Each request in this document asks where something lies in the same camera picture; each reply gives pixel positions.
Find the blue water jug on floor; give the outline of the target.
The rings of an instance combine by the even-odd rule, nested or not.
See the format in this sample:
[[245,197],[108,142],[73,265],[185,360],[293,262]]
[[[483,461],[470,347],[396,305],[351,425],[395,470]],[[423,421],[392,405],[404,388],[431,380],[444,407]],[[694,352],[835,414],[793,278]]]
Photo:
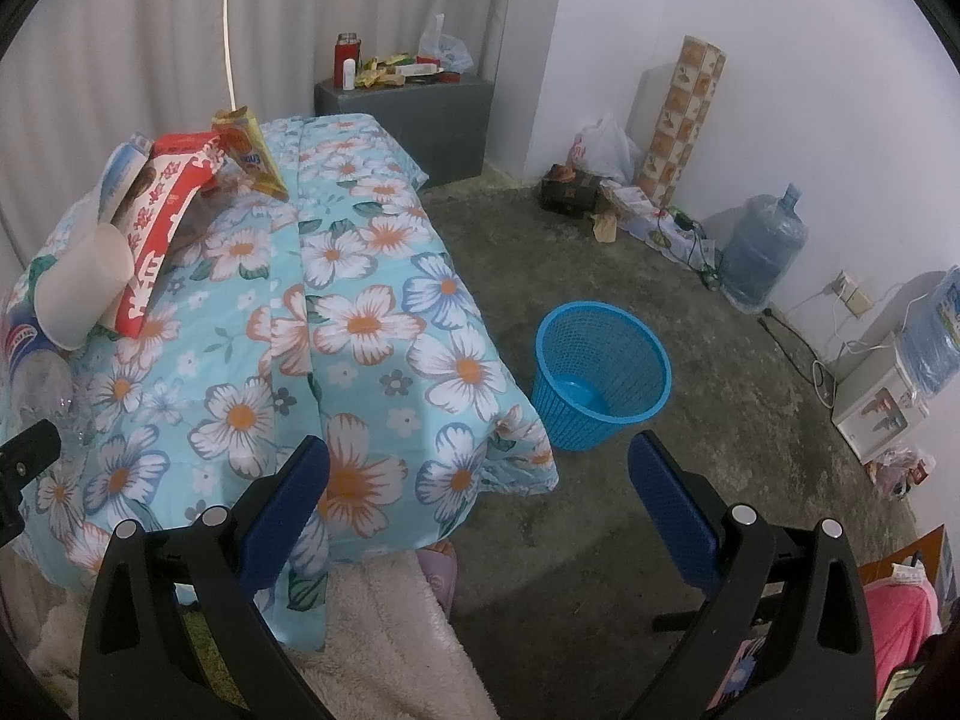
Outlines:
[[796,211],[800,190],[789,184],[781,197],[755,195],[743,204],[719,262],[724,297],[753,316],[766,309],[771,293],[809,237]]

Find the white plastic bag by wall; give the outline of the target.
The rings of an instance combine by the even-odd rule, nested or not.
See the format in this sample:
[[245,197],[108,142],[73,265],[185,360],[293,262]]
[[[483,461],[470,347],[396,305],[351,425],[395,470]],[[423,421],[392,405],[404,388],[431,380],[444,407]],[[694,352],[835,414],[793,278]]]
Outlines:
[[639,157],[640,149],[620,122],[612,114],[605,114],[574,137],[568,163],[592,176],[626,185],[635,179]]

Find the yellow orange snack bag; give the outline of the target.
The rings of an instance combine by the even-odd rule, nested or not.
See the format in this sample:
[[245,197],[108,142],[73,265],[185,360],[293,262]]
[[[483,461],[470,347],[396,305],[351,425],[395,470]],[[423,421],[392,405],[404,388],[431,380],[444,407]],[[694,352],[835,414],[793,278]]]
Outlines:
[[221,146],[231,160],[251,179],[256,192],[286,202],[288,188],[281,178],[270,153],[259,122],[249,107],[235,110],[217,110],[212,117],[212,128],[220,137]]

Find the blue white medicine box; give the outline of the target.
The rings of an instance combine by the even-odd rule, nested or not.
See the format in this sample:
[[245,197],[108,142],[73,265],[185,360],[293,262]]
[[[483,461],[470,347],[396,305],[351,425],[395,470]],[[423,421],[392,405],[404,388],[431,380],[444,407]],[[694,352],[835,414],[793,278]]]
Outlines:
[[121,143],[112,153],[99,177],[94,190],[94,208],[99,223],[109,223],[122,200],[127,197],[133,183],[148,163],[153,142],[143,133],[133,133],[127,142]]

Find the blue plastic waste basket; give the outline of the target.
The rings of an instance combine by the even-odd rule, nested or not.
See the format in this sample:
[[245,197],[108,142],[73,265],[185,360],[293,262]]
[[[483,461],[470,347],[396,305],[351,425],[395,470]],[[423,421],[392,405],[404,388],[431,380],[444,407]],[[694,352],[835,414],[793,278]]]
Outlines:
[[616,305],[573,301],[550,310],[534,343],[532,405],[551,445],[584,452],[659,414],[672,392],[661,340]]

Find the grey bedside cabinet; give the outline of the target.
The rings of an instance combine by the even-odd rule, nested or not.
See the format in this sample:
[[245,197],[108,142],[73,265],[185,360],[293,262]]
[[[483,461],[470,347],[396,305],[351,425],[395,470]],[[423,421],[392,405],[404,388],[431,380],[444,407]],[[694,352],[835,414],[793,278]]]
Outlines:
[[428,187],[482,174],[494,84],[464,75],[457,83],[397,88],[337,89],[314,86],[317,115],[370,114],[423,171]]

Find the white water dispenser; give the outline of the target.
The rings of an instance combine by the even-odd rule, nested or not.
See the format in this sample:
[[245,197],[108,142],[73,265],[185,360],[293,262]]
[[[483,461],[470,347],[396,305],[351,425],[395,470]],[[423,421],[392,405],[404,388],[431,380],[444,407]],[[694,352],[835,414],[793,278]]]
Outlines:
[[832,423],[862,465],[901,442],[929,416],[889,335],[836,386]]

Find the white paper cup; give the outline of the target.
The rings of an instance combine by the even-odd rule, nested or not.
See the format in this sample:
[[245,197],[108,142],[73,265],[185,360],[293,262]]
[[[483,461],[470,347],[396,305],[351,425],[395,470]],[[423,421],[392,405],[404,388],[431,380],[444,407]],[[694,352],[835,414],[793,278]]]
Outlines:
[[44,335],[65,351],[86,337],[133,277],[133,255],[116,226],[96,224],[37,278],[34,314]]

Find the wall power socket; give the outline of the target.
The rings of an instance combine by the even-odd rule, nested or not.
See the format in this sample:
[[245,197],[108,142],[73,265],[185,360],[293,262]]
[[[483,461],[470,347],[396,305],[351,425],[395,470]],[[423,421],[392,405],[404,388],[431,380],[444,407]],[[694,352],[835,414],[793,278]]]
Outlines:
[[862,317],[874,307],[869,294],[846,271],[840,271],[836,275],[830,289],[853,317]]

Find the white small bottle on cabinet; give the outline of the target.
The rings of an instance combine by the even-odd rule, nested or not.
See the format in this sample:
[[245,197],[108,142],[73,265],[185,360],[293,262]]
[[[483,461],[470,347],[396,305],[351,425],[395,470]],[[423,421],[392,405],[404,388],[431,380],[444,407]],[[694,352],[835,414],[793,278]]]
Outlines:
[[352,57],[343,60],[342,88],[345,91],[353,91],[356,88],[356,60]]

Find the red white snack box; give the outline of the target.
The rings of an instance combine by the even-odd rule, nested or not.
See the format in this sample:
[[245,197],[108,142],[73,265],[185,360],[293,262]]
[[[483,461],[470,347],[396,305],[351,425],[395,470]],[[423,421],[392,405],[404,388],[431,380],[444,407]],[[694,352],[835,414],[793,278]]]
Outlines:
[[132,252],[133,275],[101,317],[107,330],[130,338],[140,335],[182,216],[195,195],[215,179],[223,161],[215,132],[169,133],[153,143],[149,160],[112,222]]

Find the water jug on dispenser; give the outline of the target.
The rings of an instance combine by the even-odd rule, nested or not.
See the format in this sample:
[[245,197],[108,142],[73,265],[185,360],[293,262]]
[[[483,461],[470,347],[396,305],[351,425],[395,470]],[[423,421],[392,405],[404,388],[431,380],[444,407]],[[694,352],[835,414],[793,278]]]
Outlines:
[[913,387],[924,398],[939,395],[958,374],[958,266],[910,307],[896,348]]

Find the Pepsi plastic bottle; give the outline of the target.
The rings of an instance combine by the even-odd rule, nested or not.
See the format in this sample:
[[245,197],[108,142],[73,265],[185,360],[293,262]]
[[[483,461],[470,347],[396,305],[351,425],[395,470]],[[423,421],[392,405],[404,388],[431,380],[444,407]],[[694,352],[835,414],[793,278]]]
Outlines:
[[78,454],[85,415],[67,360],[47,338],[26,301],[15,304],[7,320],[3,351],[10,379],[11,427],[21,433],[48,419],[59,431],[62,454]]

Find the purple slipper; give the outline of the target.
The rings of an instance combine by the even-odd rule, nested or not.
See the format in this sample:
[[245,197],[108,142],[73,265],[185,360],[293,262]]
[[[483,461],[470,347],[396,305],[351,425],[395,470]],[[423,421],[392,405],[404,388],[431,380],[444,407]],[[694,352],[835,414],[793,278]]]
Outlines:
[[457,582],[457,556],[448,539],[416,551],[421,572],[433,590],[444,616],[451,617]]

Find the clear plastic bag on cabinet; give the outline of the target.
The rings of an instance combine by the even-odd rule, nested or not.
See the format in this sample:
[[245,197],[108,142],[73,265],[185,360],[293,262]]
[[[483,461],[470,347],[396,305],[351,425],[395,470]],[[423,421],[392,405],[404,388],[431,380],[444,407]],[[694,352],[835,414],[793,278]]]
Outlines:
[[472,54],[466,43],[459,37],[449,36],[444,31],[444,13],[436,13],[423,29],[416,48],[416,55],[423,62],[433,62],[443,71],[451,73],[466,73],[475,67]]

